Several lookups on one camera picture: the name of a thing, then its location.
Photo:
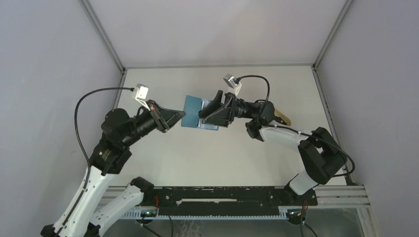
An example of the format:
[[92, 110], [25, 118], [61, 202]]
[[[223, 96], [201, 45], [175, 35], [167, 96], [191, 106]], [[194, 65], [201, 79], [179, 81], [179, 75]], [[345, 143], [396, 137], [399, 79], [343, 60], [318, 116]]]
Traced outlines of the blue leather card holder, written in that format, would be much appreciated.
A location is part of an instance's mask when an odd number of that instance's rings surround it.
[[181, 127], [218, 131], [218, 126], [203, 123], [203, 119], [198, 115], [210, 102], [211, 100], [187, 95], [183, 108], [185, 116], [181, 120]]

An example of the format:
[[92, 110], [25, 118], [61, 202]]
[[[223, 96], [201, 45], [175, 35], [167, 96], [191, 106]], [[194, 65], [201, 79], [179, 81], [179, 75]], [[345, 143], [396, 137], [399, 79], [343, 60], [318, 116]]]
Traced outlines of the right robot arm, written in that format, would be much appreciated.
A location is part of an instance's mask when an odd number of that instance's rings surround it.
[[327, 129], [318, 127], [308, 132], [294, 129], [275, 114], [273, 103], [267, 99], [247, 102], [219, 90], [213, 100], [198, 103], [197, 115], [199, 123], [218, 127], [228, 127], [235, 118], [249, 119], [245, 124], [249, 137], [294, 149], [304, 170], [286, 184], [286, 201], [291, 205], [299, 205], [307, 191], [337, 177], [350, 160]]

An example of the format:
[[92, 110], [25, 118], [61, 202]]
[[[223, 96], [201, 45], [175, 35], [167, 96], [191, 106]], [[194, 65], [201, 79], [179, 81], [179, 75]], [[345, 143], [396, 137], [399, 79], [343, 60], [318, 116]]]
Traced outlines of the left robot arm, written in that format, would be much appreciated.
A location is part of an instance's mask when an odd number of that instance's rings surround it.
[[134, 178], [110, 203], [97, 206], [130, 158], [130, 146], [153, 130], [169, 131], [185, 115], [184, 111], [165, 109], [153, 100], [130, 117], [117, 108], [107, 113], [101, 125], [102, 137], [88, 159], [82, 183], [62, 216], [41, 230], [43, 237], [101, 237], [129, 209], [148, 206], [154, 201], [154, 185], [142, 177]]

